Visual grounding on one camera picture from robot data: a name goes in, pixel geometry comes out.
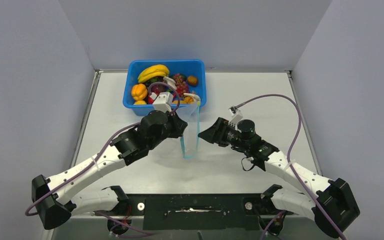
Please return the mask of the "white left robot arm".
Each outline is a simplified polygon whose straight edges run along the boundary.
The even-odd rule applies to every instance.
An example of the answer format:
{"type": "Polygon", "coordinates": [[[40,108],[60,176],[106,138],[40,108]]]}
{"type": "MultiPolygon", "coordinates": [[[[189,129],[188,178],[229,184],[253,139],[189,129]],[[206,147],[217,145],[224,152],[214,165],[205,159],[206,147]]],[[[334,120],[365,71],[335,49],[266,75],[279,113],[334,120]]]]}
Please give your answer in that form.
{"type": "Polygon", "coordinates": [[[73,215],[120,211],[127,199],[120,186],[86,194],[81,191],[107,174],[146,157],[164,140],[182,137],[187,126],[176,113],[151,111],[140,122],[118,130],[98,153],[83,162],[56,175],[40,174],[33,178],[32,205],[25,215],[38,215],[43,228],[52,230],[73,215]]]}

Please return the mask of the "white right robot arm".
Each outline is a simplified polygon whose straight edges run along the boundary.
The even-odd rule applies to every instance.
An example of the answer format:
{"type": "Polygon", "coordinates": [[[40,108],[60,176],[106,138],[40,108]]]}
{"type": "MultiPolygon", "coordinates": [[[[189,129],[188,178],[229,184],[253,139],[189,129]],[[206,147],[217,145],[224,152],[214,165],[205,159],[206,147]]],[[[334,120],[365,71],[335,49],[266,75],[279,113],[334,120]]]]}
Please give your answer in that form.
{"type": "Polygon", "coordinates": [[[272,188],[273,192],[266,191],[266,196],[261,199],[261,207],[266,213],[286,210],[305,216],[313,220],[323,233],[335,239],[361,213],[345,180],[332,180],[288,160],[286,154],[256,133],[252,120],[241,120],[234,127],[228,120],[219,117],[198,137],[220,147],[230,146],[234,151],[243,153],[255,167],[301,191],[298,194],[282,187],[272,188]]]}

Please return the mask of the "yellow bell pepper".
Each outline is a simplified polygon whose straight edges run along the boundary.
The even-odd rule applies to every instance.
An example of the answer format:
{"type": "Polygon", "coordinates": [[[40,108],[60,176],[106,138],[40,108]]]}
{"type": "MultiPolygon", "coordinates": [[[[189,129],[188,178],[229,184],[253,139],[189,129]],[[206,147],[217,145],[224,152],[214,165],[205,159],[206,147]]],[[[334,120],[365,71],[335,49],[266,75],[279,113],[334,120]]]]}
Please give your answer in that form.
{"type": "Polygon", "coordinates": [[[148,89],[144,84],[139,83],[132,87],[130,94],[136,102],[143,101],[148,96],[148,89]]]}

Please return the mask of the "clear zip top bag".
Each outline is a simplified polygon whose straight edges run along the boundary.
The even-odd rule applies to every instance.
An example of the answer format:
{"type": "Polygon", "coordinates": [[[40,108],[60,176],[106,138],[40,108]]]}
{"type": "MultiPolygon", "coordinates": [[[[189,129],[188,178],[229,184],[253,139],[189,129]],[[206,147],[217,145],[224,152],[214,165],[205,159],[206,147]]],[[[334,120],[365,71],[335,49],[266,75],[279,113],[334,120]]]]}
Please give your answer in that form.
{"type": "Polygon", "coordinates": [[[179,118],[187,123],[180,138],[180,146],[184,159],[192,159],[198,152],[200,132],[200,106],[201,102],[193,102],[180,107],[176,113],[179,118]]]}

